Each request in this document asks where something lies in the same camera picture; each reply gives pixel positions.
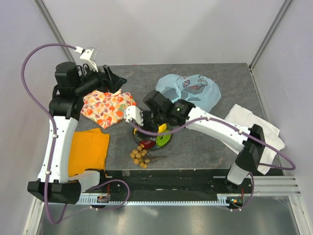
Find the fake green kiwi slice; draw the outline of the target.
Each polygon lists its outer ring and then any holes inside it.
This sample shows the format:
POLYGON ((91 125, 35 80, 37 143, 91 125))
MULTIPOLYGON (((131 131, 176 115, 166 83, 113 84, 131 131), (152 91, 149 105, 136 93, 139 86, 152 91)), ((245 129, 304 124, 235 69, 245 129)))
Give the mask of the fake green kiwi slice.
POLYGON ((169 130, 165 130, 162 135, 156 137, 156 144, 158 147, 165 146, 171 140, 171 134, 167 134, 169 130))

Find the fake red mango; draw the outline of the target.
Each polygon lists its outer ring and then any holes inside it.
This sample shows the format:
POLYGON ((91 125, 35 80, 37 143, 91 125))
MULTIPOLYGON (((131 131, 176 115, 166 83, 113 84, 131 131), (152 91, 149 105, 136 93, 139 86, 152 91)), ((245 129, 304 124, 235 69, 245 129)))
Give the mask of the fake red mango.
POLYGON ((153 147, 156 145, 156 142, 152 140, 143 140, 139 142, 139 145, 143 149, 153 149, 153 147))

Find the fake brown grape bunch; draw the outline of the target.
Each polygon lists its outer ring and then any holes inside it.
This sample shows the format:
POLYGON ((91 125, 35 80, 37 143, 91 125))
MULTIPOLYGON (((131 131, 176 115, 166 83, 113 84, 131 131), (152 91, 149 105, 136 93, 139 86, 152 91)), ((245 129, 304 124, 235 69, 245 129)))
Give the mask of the fake brown grape bunch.
POLYGON ((130 158, 133 163, 140 168, 147 168, 149 165, 154 164, 158 161, 164 160, 167 158, 165 155, 152 155, 141 145, 136 149, 133 149, 130 153, 130 158))

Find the light blue plastic bag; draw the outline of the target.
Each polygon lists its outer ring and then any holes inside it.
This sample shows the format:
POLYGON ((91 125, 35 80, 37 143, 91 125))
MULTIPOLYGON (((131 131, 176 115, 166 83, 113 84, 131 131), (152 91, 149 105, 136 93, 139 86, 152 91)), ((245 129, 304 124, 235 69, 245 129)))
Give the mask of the light blue plastic bag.
POLYGON ((158 80, 156 91, 172 102, 183 99, 206 112, 210 112, 222 97, 218 85, 201 74, 192 76, 168 74, 158 80))

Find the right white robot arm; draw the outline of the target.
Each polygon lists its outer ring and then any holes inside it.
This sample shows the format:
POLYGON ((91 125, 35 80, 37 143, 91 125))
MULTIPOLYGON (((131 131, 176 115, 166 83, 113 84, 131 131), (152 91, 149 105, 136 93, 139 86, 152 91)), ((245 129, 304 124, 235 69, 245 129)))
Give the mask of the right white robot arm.
POLYGON ((146 135, 155 135, 161 125, 168 124, 207 134, 239 152, 224 180, 228 192, 239 190, 248 173, 257 170, 265 149, 261 126, 246 127, 227 122, 189 101, 178 99, 172 102, 156 90, 148 93, 143 102, 148 109, 139 111, 136 122, 146 135))

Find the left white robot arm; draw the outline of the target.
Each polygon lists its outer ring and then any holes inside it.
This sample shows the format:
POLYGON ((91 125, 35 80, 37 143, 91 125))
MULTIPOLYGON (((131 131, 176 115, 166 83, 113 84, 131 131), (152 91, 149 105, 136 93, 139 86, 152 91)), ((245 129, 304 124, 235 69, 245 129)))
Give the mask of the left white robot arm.
POLYGON ((92 70, 87 64, 78 66, 74 62, 57 65, 55 78, 45 159, 37 179, 28 183, 27 190, 43 202, 76 204, 89 188, 103 192, 108 185, 101 169, 88 168, 74 177, 68 175, 70 148, 83 98, 93 91, 115 93, 127 79, 114 74, 107 65, 92 70))

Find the blue ceramic plate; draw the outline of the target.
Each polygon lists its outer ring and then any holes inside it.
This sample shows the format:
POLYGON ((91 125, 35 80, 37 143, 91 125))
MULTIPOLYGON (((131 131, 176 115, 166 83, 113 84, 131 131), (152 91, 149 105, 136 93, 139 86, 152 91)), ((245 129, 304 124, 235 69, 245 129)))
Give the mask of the blue ceramic plate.
MULTIPOLYGON (((173 128, 167 123, 159 125, 158 127, 150 130, 151 132, 167 133, 173 128)), ((160 135, 160 136, 149 136, 139 132, 136 128, 133 129, 133 138, 137 145, 140 145, 146 150, 159 150, 164 148, 172 138, 172 135, 160 135)))

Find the floral orange cloth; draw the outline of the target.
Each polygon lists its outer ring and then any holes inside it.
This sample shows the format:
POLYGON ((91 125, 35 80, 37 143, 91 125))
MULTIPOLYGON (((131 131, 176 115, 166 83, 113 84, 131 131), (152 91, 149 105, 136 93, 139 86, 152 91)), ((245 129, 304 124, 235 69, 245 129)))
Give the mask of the floral orange cloth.
POLYGON ((118 90, 115 93, 95 90, 83 98, 81 114, 107 129, 119 123, 127 107, 136 105, 129 92, 118 90))

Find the white towel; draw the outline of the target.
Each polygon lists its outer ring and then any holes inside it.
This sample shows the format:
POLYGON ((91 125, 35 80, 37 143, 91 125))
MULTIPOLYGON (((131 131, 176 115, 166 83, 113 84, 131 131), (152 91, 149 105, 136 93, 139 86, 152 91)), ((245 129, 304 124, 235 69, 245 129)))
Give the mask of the white towel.
MULTIPOLYGON (((277 150, 282 150, 285 148, 284 142, 279 138, 280 130, 277 127, 254 115, 252 111, 243 108, 238 104, 235 104, 231 108, 231 110, 225 117, 225 121, 246 127, 252 127, 254 124, 257 124, 263 129, 265 135, 265 143, 271 145, 277 150)), ((272 165, 275 156, 276 152, 266 147, 261 158, 261 163, 272 165)), ((263 175, 266 175, 270 170, 270 167, 261 165, 258 167, 257 170, 263 175)))

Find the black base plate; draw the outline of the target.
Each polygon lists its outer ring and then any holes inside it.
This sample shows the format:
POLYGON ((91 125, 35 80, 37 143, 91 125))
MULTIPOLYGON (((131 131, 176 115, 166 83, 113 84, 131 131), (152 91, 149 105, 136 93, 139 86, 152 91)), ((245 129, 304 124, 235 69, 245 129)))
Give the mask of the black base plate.
POLYGON ((181 189, 201 190, 216 194, 248 194, 252 190, 252 180, 247 177, 240 185, 230 183, 227 169, 165 169, 165 170, 108 170, 100 180, 118 179, 126 182, 131 190, 181 189))

